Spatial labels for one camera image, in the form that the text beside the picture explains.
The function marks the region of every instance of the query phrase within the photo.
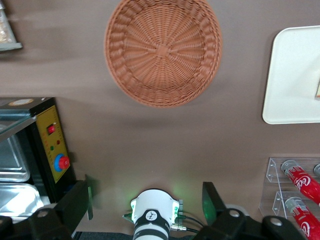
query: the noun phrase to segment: red emergency stop button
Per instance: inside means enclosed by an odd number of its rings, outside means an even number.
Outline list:
[[[67,156],[60,157],[59,168],[67,169],[69,167],[69,165],[70,165],[69,157],[67,157]]]
[[[65,156],[63,153],[58,154],[54,160],[54,169],[57,172],[61,172],[63,169],[67,169],[70,166],[69,157]]]

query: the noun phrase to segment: white cylindrical device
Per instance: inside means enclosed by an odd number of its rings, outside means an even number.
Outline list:
[[[131,201],[133,240],[168,240],[179,202],[159,189],[149,189]]]

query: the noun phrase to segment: stainless steel tray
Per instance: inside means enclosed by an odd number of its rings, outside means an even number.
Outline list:
[[[34,186],[26,183],[0,183],[0,215],[19,222],[43,206]]]
[[[0,131],[6,126],[0,124]],[[15,135],[0,141],[0,182],[26,182],[30,178],[25,156]]]

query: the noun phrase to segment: coca-cola bottle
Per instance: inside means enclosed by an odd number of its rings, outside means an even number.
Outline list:
[[[281,165],[281,170],[303,195],[320,206],[320,184],[306,173],[295,160],[285,161]]]
[[[300,197],[290,197],[285,201],[289,210],[308,240],[320,240],[320,222],[309,211]]]

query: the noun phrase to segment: red switch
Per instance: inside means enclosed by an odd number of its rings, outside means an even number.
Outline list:
[[[67,169],[70,165],[70,160],[69,160],[69,157],[67,156],[62,156],[60,157],[60,160],[59,160],[59,168],[60,169]]]
[[[48,134],[53,134],[55,131],[56,131],[56,128],[55,128],[55,125],[54,124],[51,124],[50,126],[48,126],[46,128],[46,130],[48,131]]]

